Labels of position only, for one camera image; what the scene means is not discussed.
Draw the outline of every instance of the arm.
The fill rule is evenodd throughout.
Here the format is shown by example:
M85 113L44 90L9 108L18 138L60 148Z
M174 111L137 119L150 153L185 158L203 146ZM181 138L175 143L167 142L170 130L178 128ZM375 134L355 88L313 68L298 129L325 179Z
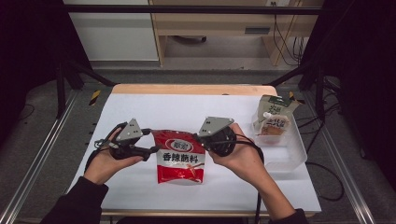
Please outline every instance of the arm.
M230 125L236 134L244 135L239 125ZM247 139L238 136L238 141ZM241 179L250 183L262 196L262 201L268 210L272 221L270 223L284 223L286 218L299 216L289 200L282 193L274 179L268 174L256 149L251 146L237 144L233 153L227 157L220 157L213 152L209 152L214 163L223 165L232 170Z
M107 149L102 150L92 160L84 176L58 200L41 224L99 223L102 214L101 204L108 191L105 185L107 180L119 170L142 160L142 157L131 157L117 161Z

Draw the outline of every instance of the snack bag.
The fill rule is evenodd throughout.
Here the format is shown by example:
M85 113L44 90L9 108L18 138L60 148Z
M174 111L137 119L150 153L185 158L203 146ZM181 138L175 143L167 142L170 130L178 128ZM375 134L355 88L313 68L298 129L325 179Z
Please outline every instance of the snack bag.
M280 96L264 95L253 117L253 129L257 135L282 135L290 126L291 115L298 102Z
M200 184L204 181L205 149L192 133L152 130L157 152L158 183L177 179Z

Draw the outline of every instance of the black sleeve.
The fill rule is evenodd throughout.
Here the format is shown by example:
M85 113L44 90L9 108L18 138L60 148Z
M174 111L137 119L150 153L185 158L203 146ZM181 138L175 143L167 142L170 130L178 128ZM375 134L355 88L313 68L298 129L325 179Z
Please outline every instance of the black sleeve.
M80 177L76 185L66 195L59 198L40 223L99 223L102 214L101 204L107 191L106 185L98 186Z
M296 209L293 215L277 221L270 220L268 224L308 224L308 220L306 220L303 209Z

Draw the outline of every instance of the metal rail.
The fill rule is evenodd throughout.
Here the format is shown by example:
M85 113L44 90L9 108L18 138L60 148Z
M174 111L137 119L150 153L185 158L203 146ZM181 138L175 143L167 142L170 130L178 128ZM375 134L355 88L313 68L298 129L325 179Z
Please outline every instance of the metal rail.
M312 113L316 114L316 110L313 107L314 99L312 94L307 94L306 92L303 92L303 95ZM326 145L326 149L332 160L332 164L334 165L334 169L340 175L340 179L344 183L346 194L352 204L352 208L354 209L356 216L359 219L359 222L361 224L375 224L374 217L371 214L371 211L367 206L366 201L364 201L363 196L361 195L361 191L355 183L352 174L349 172L346 163L338 152L337 146L332 140L332 136L326 128L326 125L322 127L321 134L323 136L323 141Z
M63 115L59 119L56 119L54 124L52 125L52 128L49 131L46 140L44 141L41 148L38 150L37 155L35 156L35 160L31 164L28 172L20 183L20 186L18 187L11 201L7 205L6 209L1 214L0 224L10 224L14 222L30 190L32 189L33 184L35 183L41 171L41 168L44 165L44 162L50 154L52 147L56 139L58 138L58 135L62 130L65 121L67 120L67 117L70 114L70 111L76 101L77 96L78 91L71 91L71 94L67 100L66 110L64 111Z
M324 15L339 10L322 7L232 7L232 6L133 6L133 5L44 5L45 9L84 13L194 13Z

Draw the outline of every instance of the table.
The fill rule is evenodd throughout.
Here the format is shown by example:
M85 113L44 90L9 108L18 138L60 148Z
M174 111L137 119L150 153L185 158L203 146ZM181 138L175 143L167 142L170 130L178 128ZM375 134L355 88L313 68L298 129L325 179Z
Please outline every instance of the table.
M263 94L276 95L276 90L250 85L117 85L106 101L71 186L83 174L86 160L94 150L93 142L104 138L119 123L136 118L141 128L193 133L199 130L205 116L223 116L233 117L248 135L252 112L243 108L258 103ZM178 116L180 110L185 112L183 116ZM139 147L153 144L149 136L136 143ZM118 172L107 182L110 190L102 204L104 216L254 216L257 190L228 169L214 164L208 155L204 183L191 186L157 184L155 159L151 155L148 161ZM304 163L292 172L269 172L294 207L303 208L307 216L320 212ZM262 215L267 216L263 204Z
M321 7L323 0L149 0L154 6L244 6L269 7L278 2L278 7ZM154 35L160 64L163 65L166 39L170 35L184 36L261 36L272 65L278 65L282 53L287 53L286 44L291 36L309 37L317 20L316 15L236 15L236 14L173 14L152 13Z

